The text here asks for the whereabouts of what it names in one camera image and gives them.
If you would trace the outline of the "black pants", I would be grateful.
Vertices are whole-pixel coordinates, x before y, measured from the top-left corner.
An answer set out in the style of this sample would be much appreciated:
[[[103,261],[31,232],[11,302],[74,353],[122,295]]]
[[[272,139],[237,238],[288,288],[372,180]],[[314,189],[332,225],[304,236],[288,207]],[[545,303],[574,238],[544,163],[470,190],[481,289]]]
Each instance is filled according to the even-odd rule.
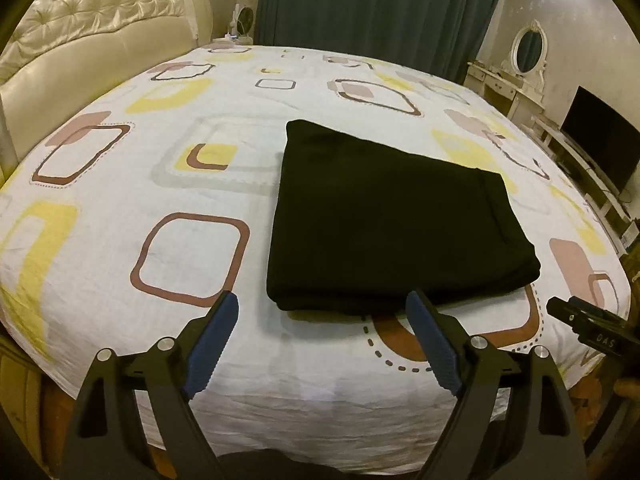
[[[296,119],[286,126],[266,278],[283,311],[390,315],[500,296],[541,264],[503,178]]]

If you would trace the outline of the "white tv stand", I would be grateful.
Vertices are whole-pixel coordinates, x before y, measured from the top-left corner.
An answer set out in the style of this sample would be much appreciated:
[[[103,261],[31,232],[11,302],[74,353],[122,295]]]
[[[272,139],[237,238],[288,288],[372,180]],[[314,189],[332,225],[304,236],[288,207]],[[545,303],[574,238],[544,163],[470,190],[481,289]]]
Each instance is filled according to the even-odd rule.
[[[620,192],[597,163],[567,134],[546,121],[533,117],[530,134],[537,144],[574,181],[593,209],[606,234],[620,255],[631,253],[639,241],[639,227],[631,218]]]

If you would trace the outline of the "black flat television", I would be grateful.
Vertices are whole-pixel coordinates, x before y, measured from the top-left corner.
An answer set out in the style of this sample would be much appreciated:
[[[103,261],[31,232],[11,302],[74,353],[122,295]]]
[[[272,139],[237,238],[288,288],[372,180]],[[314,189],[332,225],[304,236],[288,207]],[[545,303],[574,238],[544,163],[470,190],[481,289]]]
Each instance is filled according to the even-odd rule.
[[[561,125],[622,192],[639,162],[639,130],[607,102],[582,86]]]

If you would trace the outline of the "patterned white bed sheet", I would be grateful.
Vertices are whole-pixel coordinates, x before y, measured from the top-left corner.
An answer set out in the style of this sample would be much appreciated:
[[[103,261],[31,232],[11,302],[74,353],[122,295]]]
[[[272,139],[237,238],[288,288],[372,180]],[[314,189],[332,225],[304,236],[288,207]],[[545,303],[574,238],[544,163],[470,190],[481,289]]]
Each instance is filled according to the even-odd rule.
[[[1,190],[1,317],[76,396],[100,349],[146,350],[230,287],[240,315],[192,410],[215,452],[275,448],[356,474],[418,469],[454,406],[403,316],[280,311],[266,293],[286,124],[495,171],[541,263],[533,284],[451,313],[568,386],[600,360],[544,306],[620,316],[631,289],[561,169],[471,90],[392,63],[276,47],[193,50],[86,106]]]

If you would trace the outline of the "white dressing table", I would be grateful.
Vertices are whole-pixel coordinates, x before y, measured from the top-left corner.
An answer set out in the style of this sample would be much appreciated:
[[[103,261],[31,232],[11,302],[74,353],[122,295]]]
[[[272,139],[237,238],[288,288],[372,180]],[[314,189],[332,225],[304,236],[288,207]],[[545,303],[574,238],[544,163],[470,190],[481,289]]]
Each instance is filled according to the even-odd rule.
[[[518,128],[533,128],[535,119],[544,112],[541,94],[525,80],[509,73],[503,76],[500,70],[492,70],[480,62],[468,63],[463,85]]]

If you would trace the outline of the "oval vanity mirror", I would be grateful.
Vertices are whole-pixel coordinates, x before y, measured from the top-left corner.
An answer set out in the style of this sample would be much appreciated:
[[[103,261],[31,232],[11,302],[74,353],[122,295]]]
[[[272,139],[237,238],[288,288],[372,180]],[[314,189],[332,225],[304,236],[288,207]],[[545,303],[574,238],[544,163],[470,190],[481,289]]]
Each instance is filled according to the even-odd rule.
[[[510,62],[515,73],[524,76],[544,65],[548,52],[546,33],[537,20],[531,20],[515,35]]]

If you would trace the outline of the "dark teal curtain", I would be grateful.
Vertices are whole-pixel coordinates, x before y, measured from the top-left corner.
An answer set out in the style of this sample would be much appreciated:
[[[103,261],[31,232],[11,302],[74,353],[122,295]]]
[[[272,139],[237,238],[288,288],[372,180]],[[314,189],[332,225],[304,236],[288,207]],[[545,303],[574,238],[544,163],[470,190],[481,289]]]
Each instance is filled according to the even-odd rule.
[[[457,84],[498,0],[258,0],[255,41],[377,58]]]

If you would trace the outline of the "cream tufted headboard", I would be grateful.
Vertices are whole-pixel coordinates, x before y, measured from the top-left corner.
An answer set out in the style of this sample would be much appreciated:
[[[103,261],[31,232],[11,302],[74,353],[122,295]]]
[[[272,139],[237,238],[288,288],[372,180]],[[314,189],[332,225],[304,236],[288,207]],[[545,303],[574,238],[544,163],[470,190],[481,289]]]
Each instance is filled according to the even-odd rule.
[[[212,39],[209,0],[35,0],[1,53],[1,177],[106,92]]]

